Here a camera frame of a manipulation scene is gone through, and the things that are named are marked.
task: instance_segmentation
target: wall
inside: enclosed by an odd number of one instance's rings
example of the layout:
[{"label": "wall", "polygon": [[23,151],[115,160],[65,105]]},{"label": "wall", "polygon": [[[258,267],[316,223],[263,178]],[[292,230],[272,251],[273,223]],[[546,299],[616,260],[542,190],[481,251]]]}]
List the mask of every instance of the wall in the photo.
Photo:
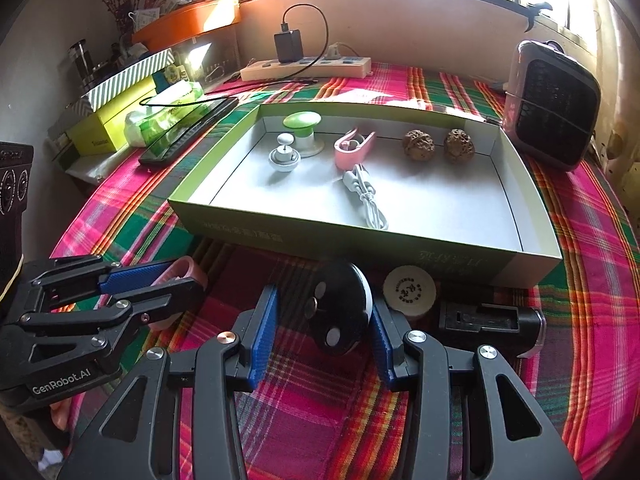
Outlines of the wall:
[{"label": "wall", "polygon": [[[556,40],[592,73],[596,58],[551,28],[479,0],[250,0],[241,4],[238,42],[242,60],[273,59],[273,35],[292,4],[315,4],[329,22],[330,41],[343,41],[376,61],[442,70],[483,80],[507,81],[521,40]],[[299,28],[305,53],[324,45],[322,18],[309,8],[287,15]]]},{"label": "wall", "polygon": [[605,67],[605,70],[617,78],[608,76],[612,83],[609,87],[612,88],[615,82],[616,88],[607,107],[609,129],[602,134],[606,150],[600,158],[605,175],[640,238],[640,0],[613,1],[615,5],[611,6],[609,19],[602,20],[601,31],[605,36],[602,38],[604,49],[615,52],[617,62],[616,67]]},{"label": "wall", "polygon": [[22,229],[27,260],[48,257],[84,203],[44,146],[47,129],[79,96],[66,51],[82,38],[94,62],[117,38],[100,0],[29,0],[0,45],[0,139],[35,148]]}]

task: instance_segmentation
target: black rectangular device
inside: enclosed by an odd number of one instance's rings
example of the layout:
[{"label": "black rectangular device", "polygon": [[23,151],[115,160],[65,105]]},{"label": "black rectangular device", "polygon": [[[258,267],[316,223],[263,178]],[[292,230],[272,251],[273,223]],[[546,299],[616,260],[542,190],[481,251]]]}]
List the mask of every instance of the black rectangular device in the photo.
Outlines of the black rectangular device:
[{"label": "black rectangular device", "polygon": [[[22,213],[27,209],[33,146],[0,140],[0,301],[22,258]],[[0,307],[0,320],[4,305]]]},{"label": "black rectangular device", "polygon": [[209,101],[194,108],[140,155],[139,163],[164,168],[174,162],[205,130],[238,106],[237,97]]},{"label": "black rectangular device", "polygon": [[302,50],[302,38],[299,30],[283,30],[274,34],[273,41],[276,44],[278,61],[281,63],[295,63],[300,61],[305,54]]}]

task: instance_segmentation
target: printed label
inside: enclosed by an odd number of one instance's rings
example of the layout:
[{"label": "printed label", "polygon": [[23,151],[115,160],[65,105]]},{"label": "printed label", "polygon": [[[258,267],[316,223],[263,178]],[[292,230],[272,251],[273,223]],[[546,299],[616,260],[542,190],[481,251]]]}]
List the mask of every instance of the printed label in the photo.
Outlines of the printed label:
[{"label": "printed label", "polygon": [[212,222],[203,222],[202,225],[207,229],[215,229],[216,231],[224,231],[225,233],[243,235],[248,238],[263,238],[264,240],[271,240],[273,242],[282,243],[282,236],[276,233],[265,233],[263,231],[254,231],[252,229],[241,229],[239,227],[231,227],[228,225],[215,224]]},{"label": "printed label", "polygon": [[22,158],[22,152],[14,150],[2,150],[0,152],[0,160],[20,160]]},{"label": "printed label", "polygon": [[396,295],[403,303],[413,304],[422,297],[422,285],[413,278],[402,278],[396,283]]},{"label": "printed label", "polygon": [[84,368],[78,372],[75,372],[68,377],[62,377],[53,381],[49,381],[46,384],[41,384],[40,386],[33,386],[31,388],[31,393],[35,396],[42,396],[45,394],[55,393],[60,388],[65,388],[66,386],[71,386],[75,383],[85,382],[89,378],[91,378],[92,373],[89,368]]},{"label": "printed label", "polygon": [[420,251],[417,263],[420,267],[438,275],[455,274],[470,277],[476,274],[478,267],[488,263],[484,258],[471,258],[460,254],[445,254],[433,251]]}]

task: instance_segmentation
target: pink clip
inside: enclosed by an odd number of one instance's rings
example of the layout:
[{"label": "pink clip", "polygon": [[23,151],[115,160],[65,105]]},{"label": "pink clip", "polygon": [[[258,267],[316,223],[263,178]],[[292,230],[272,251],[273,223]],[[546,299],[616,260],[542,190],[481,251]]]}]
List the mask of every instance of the pink clip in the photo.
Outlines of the pink clip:
[{"label": "pink clip", "polygon": [[[165,272],[160,274],[158,278],[153,282],[153,285],[160,285],[161,283],[170,282],[171,280],[179,280],[180,278],[193,278],[203,288],[207,288],[209,278],[205,272],[198,266],[193,258],[190,256],[183,256],[175,260]],[[166,330],[174,321],[178,319],[182,314],[174,314],[168,319],[162,321],[156,321],[150,323],[149,328],[153,331]]]},{"label": "pink clip", "polygon": [[366,138],[354,128],[344,137],[335,141],[335,165],[343,171],[351,171],[356,164],[362,164],[373,146],[376,133],[371,132]]}]

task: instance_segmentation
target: space heater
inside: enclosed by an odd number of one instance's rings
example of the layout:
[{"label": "space heater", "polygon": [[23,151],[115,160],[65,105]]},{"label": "space heater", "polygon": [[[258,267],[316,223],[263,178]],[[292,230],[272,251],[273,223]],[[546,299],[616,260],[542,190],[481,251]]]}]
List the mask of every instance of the space heater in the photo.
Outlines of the space heater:
[{"label": "space heater", "polygon": [[518,45],[502,121],[516,148],[571,171],[589,146],[599,108],[600,86],[585,67],[548,44]]}]

